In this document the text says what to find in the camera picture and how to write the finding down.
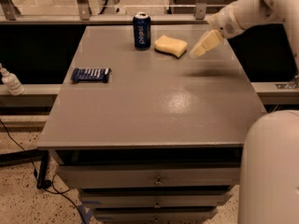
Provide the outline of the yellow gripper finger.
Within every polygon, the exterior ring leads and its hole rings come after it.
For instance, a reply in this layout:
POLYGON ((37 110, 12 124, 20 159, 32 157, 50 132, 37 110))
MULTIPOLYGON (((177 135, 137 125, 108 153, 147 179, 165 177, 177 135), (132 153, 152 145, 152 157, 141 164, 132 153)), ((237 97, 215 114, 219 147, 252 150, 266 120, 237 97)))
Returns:
POLYGON ((208 51, 216 48, 222 40, 223 37, 218 30, 206 31, 193 46, 190 51, 190 56, 194 59, 201 57, 208 51))

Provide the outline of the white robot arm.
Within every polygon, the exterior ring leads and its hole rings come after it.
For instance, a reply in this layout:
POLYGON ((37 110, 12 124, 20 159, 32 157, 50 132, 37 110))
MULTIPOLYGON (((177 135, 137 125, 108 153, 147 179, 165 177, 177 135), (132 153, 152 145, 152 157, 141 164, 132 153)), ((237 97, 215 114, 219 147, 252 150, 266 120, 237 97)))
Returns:
MULTIPOLYGON (((250 27, 283 23, 299 62, 299 0, 237 0, 206 17, 211 30, 190 51, 193 58, 223 38, 250 27)), ((238 224, 299 224, 299 111, 269 113, 249 129, 240 168, 238 224)))

